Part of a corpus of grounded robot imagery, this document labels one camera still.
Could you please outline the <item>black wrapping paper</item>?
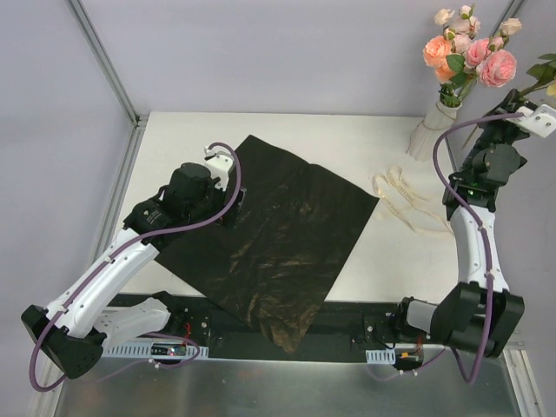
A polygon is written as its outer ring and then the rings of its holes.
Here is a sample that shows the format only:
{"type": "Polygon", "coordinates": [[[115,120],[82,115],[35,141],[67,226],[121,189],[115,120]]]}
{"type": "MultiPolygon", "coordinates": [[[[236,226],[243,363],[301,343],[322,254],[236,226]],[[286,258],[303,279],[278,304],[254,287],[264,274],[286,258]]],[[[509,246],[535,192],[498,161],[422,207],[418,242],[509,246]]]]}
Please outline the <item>black wrapping paper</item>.
{"type": "Polygon", "coordinates": [[[300,345],[377,199],[322,166],[247,137],[234,227],[178,235],[157,262],[287,353],[300,345]]]}

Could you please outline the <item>pink rose green stem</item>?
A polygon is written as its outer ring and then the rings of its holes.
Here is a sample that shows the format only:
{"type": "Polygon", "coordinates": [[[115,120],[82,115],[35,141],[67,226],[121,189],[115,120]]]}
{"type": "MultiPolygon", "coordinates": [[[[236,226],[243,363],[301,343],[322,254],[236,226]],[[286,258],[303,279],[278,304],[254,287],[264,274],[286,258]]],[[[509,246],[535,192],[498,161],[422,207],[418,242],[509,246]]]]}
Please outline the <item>pink rose green stem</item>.
{"type": "Polygon", "coordinates": [[[500,88],[512,81],[517,60],[506,50],[508,41],[508,36],[482,38],[470,42],[461,52],[447,55],[441,101],[449,107],[459,107],[477,83],[500,88]]]}

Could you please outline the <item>cream printed ribbon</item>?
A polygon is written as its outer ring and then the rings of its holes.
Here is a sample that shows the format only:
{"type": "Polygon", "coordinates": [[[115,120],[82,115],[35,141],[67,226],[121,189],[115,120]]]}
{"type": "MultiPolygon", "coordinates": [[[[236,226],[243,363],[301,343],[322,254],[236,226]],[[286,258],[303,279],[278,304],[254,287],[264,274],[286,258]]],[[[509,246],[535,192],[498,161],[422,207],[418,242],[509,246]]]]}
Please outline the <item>cream printed ribbon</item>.
{"type": "Polygon", "coordinates": [[[440,239],[453,237],[448,221],[428,209],[430,200],[412,187],[401,166],[392,165],[384,173],[374,175],[371,185],[387,211],[413,233],[440,239]],[[414,222],[410,218],[413,214],[425,216],[436,228],[423,227],[414,222]]]}

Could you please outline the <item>pale pink bud stem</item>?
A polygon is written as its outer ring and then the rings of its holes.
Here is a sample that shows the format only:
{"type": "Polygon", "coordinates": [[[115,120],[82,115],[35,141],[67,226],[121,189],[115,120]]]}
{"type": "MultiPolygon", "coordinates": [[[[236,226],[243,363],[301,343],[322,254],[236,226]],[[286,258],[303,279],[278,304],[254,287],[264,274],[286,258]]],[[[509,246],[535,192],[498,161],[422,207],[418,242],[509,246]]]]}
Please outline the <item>pale pink bud stem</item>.
{"type": "Polygon", "coordinates": [[[515,35],[522,29],[522,23],[518,18],[508,18],[506,21],[502,22],[489,40],[488,50],[495,52],[502,50],[509,43],[511,36],[515,35]]]}

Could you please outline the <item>pink rose cluster stem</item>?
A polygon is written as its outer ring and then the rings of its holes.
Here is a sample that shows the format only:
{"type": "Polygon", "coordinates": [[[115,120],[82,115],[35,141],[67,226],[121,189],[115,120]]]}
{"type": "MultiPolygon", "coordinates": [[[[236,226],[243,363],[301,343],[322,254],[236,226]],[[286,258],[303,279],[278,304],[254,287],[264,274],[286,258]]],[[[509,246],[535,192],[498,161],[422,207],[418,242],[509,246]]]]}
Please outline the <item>pink rose cluster stem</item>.
{"type": "Polygon", "coordinates": [[[480,30],[480,20],[475,16],[475,5],[463,5],[458,12],[448,10],[442,27],[444,37],[453,45],[452,51],[465,52],[480,30]]]}

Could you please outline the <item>cream rose stem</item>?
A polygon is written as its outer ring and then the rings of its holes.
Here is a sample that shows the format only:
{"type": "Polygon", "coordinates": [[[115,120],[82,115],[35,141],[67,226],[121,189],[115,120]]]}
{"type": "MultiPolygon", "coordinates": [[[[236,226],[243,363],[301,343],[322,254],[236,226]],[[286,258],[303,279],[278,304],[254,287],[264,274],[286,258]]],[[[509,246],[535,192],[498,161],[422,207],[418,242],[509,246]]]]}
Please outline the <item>cream rose stem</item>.
{"type": "Polygon", "coordinates": [[[434,16],[434,23],[445,30],[451,26],[454,14],[455,10],[440,9],[434,16]]]}

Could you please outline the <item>yellow flower stem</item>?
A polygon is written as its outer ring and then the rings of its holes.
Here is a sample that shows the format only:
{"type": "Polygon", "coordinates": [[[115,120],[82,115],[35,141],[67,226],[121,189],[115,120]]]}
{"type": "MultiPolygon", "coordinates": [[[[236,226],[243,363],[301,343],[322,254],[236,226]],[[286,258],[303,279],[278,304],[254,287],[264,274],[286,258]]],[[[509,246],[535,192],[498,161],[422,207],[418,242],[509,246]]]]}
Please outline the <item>yellow flower stem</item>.
{"type": "MultiPolygon", "coordinates": [[[[534,91],[545,89],[549,96],[555,97],[555,55],[545,54],[539,58],[542,63],[536,63],[527,70],[527,74],[535,82],[529,87],[517,92],[518,98],[525,98],[534,91]]],[[[502,88],[509,84],[517,74],[517,59],[507,50],[488,51],[486,57],[474,67],[467,63],[464,74],[471,80],[477,78],[479,83],[490,88],[502,88]]]]}

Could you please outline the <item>peach rose pair stem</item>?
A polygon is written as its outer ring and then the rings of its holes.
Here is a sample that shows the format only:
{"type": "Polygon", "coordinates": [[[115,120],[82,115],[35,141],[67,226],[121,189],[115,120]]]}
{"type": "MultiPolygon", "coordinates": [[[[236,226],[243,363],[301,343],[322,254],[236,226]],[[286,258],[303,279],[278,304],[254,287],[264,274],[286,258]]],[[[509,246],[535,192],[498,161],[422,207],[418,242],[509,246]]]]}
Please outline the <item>peach rose pair stem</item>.
{"type": "Polygon", "coordinates": [[[444,36],[436,36],[427,42],[423,49],[426,66],[434,68],[436,78],[440,83],[448,83],[455,76],[450,69],[447,57],[452,54],[452,43],[444,36]]]}

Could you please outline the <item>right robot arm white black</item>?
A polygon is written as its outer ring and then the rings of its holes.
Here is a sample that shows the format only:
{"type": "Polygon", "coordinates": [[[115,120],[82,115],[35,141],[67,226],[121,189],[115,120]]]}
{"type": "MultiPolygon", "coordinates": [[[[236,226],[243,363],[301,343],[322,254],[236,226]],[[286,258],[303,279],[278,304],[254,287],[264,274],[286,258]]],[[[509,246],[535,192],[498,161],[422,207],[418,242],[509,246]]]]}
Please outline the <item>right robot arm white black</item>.
{"type": "Polygon", "coordinates": [[[523,316],[525,302],[510,292],[494,238],[498,191],[526,163],[513,147],[527,136],[516,118],[510,113],[474,120],[482,133],[466,161],[451,175],[439,176],[455,237],[458,282],[438,305],[404,298],[389,320],[397,341],[427,335],[453,350],[496,358],[523,316]]]}

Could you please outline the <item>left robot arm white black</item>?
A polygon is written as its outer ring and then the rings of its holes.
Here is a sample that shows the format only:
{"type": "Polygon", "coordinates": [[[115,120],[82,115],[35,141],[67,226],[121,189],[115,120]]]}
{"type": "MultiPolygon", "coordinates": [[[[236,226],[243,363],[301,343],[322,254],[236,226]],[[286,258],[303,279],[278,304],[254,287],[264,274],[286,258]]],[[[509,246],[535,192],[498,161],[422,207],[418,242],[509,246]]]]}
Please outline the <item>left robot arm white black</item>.
{"type": "Polygon", "coordinates": [[[109,247],[68,290],[45,307],[23,311],[22,323],[35,343],[30,369],[44,353],[73,380],[88,373],[105,351],[139,335],[179,335],[184,319],[166,292],[119,313],[103,310],[174,235],[227,220],[242,198],[241,180],[236,159],[211,156],[203,164],[182,164],[168,184],[137,203],[109,247]]]}

